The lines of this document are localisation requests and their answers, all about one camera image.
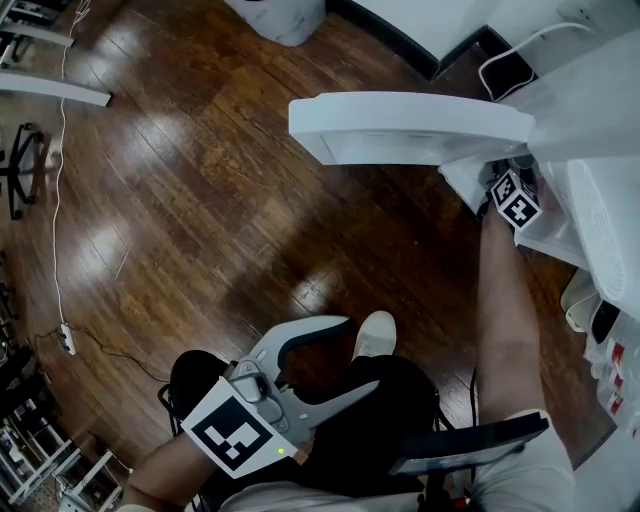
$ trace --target black pants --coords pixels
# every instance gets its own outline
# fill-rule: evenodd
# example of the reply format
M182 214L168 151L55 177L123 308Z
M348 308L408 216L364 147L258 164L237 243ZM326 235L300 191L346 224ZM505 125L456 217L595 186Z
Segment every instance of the black pants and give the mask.
M169 390L175 414L188 416L225 369L224 362L207 352L180 356ZM356 358L330 396L318 401L375 380L380 384L373 393L317 427L303 466L285 459L237 480L218 471L202 489L203 497L218 508L249 485L282 480L352 497L422 489L413 477L388 475L403 434L431 430L438 407L433 384L415 364L396 356Z

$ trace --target forearm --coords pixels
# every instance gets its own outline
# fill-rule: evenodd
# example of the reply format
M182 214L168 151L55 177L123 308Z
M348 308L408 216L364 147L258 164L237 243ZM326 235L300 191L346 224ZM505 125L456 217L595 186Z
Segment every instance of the forearm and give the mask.
M140 464L127 482L123 504L155 512L182 511L216 466L186 435L164 444Z
M509 225L493 206L482 229L478 330L481 421L544 408L535 306Z

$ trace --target electrical outlet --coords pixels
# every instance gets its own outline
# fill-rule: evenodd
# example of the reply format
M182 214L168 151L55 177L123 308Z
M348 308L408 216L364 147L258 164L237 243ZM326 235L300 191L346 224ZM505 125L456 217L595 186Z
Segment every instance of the electrical outlet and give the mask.
M62 329L62 344L64 345L64 348L67 349L67 352L69 352L70 355L72 356L75 355L76 346L73 344L73 336L71 336L71 329L69 329L69 326L66 324L62 324L60 328Z
M604 27L598 21L588 2L582 0L566 0L557 9L563 21L580 23L593 30L596 34L602 33Z

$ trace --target person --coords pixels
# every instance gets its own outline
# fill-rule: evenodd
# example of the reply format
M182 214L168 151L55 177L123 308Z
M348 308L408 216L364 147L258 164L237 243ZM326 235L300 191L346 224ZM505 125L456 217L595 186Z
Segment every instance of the person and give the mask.
M494 207L483 221L479 274L480 423L533 411L549 418L535 307L509 225ZM208 497L218 493L213 508L223 512L416 512L422 485L416 479L387 475L395 461L394 444L387 440L413 428L431 430L430 409L437 393L413 363L392 355L395 338L390 314L376 312L364 322L354 359L338 387L349 389L377 379L380 384L362 401L317 427L313 449L302 466L286 459L245 477L248 480L231 480L181 434L132 474L120 512L183 510L199 492L209 505ZM174 366L171 398L179 416L186 416L224 371L226 365L207 356L186 353ZM215 374L213 382L207 381L211 374ZM522 451L477 468L472 503L486 512L570 512L574 487L567 451L551 424Z

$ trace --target marble patterned bin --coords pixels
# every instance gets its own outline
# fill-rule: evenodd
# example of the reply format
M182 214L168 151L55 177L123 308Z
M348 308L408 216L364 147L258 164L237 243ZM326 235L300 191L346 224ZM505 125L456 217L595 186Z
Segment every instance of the marble patterned bin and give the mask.
M326 17L325 0L225 0L262 37L284 46L304 43Z

